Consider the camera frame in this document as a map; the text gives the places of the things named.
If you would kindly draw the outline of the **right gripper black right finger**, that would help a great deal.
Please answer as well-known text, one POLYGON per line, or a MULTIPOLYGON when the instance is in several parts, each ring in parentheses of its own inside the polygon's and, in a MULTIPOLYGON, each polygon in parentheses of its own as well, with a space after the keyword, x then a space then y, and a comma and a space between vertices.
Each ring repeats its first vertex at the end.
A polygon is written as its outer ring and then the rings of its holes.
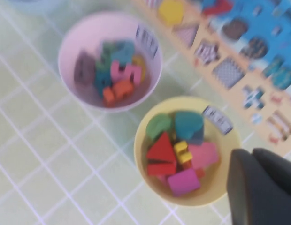
POLYGON ((291 196, 291 162, 263 148, 253 149, 253 156, 269 177, 291 196))

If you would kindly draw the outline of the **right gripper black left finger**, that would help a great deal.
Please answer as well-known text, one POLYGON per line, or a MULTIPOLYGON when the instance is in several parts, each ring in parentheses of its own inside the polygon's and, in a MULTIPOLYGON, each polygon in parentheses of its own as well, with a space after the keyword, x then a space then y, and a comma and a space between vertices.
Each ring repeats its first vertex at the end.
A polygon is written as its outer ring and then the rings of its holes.
POLYGON ((230 155, 227 193, 234 225, 291 225, 291 196, 244 149, 230 155))

